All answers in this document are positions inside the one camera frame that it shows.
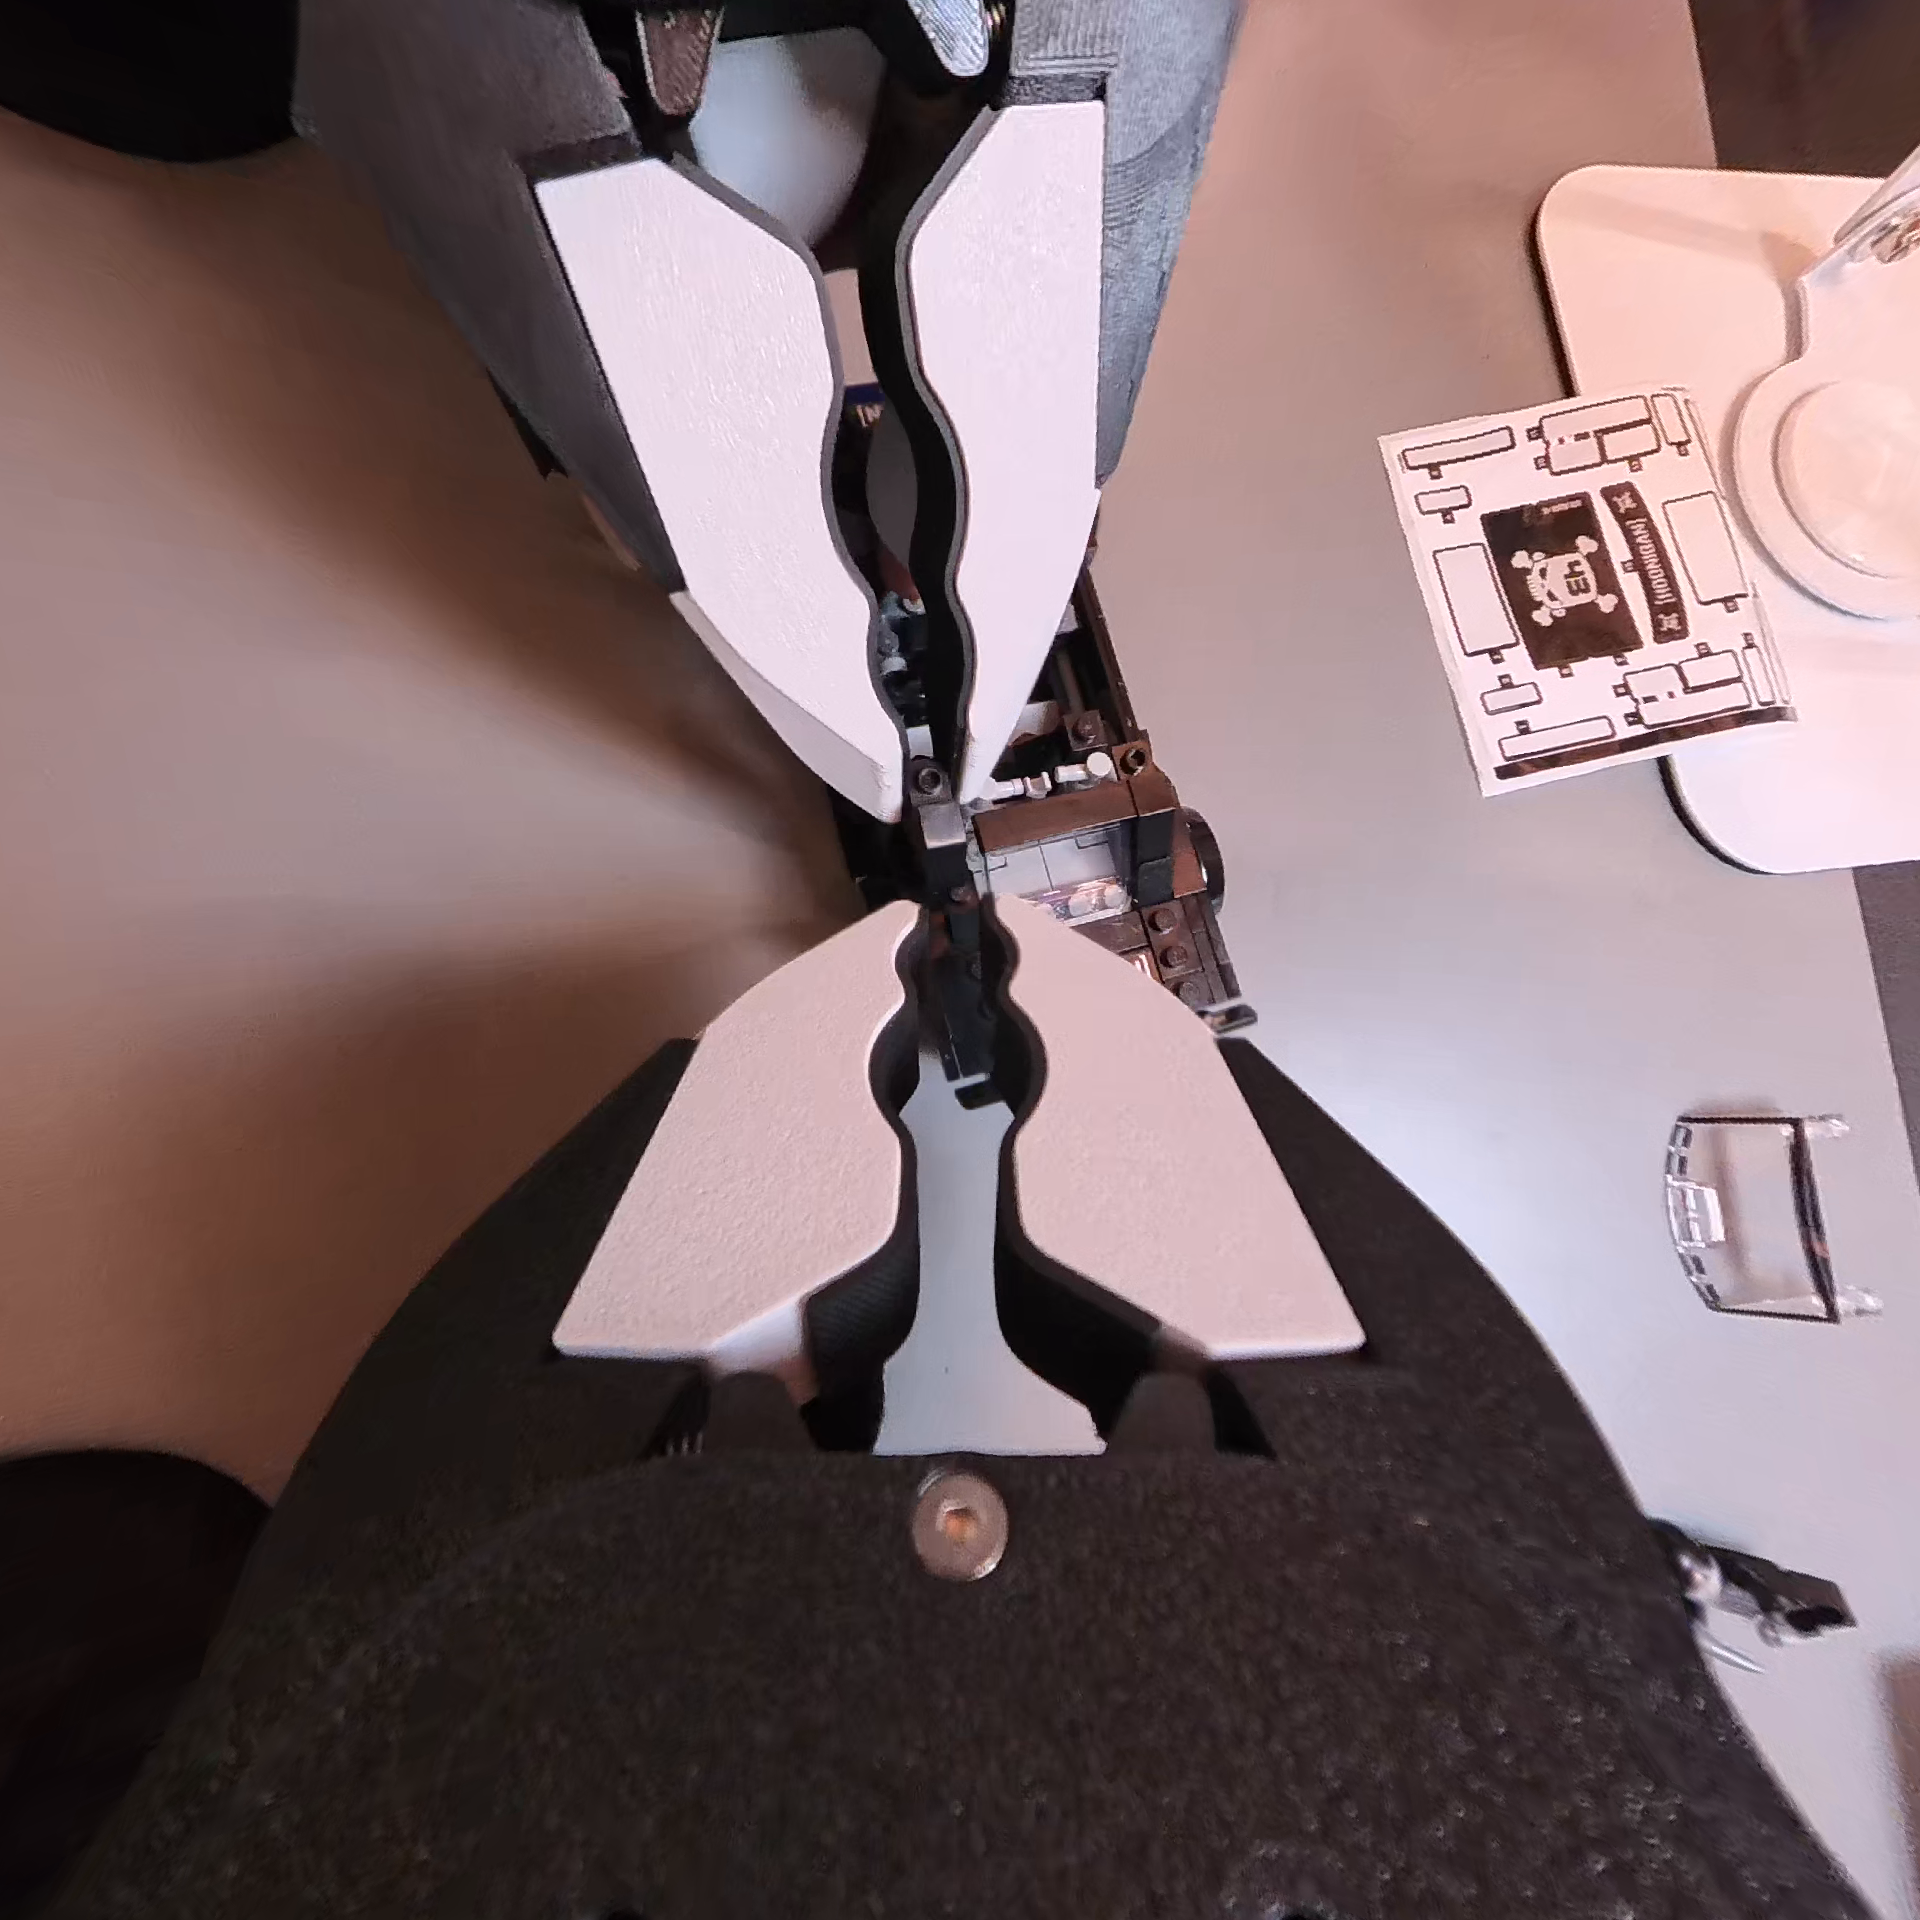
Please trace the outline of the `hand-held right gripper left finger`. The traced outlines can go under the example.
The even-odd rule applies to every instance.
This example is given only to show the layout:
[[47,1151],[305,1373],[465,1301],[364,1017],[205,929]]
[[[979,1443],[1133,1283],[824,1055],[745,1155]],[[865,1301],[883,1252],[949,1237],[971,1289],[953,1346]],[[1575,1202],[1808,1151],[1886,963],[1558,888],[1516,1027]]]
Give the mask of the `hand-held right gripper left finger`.
[[905,1015],[900,953],[918,932],[921,909],[888,903],[709,1021],[559,1312],[563,1356],[694,1361],[819,1395],[807,1307],[900,1216],[903,1145],[872,1061]]

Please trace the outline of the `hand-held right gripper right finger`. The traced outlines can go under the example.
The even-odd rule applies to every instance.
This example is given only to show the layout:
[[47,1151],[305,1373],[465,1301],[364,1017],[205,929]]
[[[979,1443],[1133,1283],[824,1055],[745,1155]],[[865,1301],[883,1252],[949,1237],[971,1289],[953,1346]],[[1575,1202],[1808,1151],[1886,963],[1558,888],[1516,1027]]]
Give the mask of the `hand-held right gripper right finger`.
[[1320,1361],[1364,1332],[1201,1017],[1043,906],[995,907],[995,1287],[1020,1363],[1111,1436],[1135,1383]]

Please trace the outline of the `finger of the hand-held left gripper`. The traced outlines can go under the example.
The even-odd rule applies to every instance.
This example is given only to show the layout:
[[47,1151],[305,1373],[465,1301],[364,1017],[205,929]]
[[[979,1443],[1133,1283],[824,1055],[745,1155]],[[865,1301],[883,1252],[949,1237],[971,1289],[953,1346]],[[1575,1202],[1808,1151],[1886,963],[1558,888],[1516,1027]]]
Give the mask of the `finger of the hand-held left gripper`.
[[984,109],[911,216],[909,367],[949,425],[971,642],[960,787],[991,778],[1097,514],[1105,109]]
[[832,508],[844,376],[819,263],[683,161],[535,197],[679,570],[671,605],[813,776],[900,820],[878,605]]

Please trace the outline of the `black lego car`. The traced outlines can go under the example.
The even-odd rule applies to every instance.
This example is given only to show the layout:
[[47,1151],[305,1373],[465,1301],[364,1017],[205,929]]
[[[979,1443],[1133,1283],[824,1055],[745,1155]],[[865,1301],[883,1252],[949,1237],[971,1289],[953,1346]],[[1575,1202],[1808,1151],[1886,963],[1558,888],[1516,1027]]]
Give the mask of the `black lego car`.
[[[879,690],[928,757],[928,620],[872,504],[905,504],[909,458],[888,418],[856,304],[838,314],[852,371],[832,458],[832,497],[855,562],[879,595]],[[981,800],[965,805],[974,897],[1020,897],[1089,938],[1220,1039],[1257,1021],[1217,925],[1224,861],[1208,824],[1182,805],[1160,769],[1089,565],[1080,567],[1038,682]]]

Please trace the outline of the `clear lego windshield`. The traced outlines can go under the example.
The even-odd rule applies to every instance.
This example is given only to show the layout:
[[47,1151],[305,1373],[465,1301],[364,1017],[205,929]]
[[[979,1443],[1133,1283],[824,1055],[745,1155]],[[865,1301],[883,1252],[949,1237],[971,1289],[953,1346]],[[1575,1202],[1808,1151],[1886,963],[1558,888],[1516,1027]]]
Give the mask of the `clear lego windshield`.
[[1797,1327],[1878,1316],[1877,1293],[1833,1272],[1814,1143],[1845,1139],[1836,1113],[1684,1111],[1663,1153],[1670,1248],[1703,1306]]

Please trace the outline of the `black lego axle assembly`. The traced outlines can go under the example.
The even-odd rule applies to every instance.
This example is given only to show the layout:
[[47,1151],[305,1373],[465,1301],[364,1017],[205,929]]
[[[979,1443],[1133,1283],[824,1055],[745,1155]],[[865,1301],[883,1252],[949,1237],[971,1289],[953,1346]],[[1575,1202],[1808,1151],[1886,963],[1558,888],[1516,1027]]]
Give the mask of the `black lego axle assembly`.
[[1648,1520],[1648,1528],[1677,1581],[1695,1642],[1725,1667],[1741,1673],[1765,1671],[1751,1656],[1713,1637],[1709,1616],[1717,1615],[1749,1624],[1768,1649],[1811,1644],[1859,1626],[1841,1589],[1821,1576],[1783,1568],[1737,1548],[1701,1543],[1668,1520]]

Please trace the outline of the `sticker sheet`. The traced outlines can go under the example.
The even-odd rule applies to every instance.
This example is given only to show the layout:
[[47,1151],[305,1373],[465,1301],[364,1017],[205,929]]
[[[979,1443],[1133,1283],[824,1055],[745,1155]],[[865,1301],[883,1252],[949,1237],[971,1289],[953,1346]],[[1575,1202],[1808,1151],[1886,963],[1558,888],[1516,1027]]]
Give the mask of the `sticker sheet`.
[[1480,795],[1795,720],[1684,387],[1380,436]]

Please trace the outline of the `white booklet stand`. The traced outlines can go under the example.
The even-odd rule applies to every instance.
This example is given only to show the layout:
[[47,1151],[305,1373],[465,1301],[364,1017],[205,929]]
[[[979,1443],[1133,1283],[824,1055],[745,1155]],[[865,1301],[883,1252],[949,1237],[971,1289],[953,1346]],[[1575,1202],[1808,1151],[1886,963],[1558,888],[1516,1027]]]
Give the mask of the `white booklet stand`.
[[1887,179],[1593,165],[1539,212],[1580,394],[1689,389],[1797,723],[1668,757],[1752,873],[1918,860],[1918,156]]

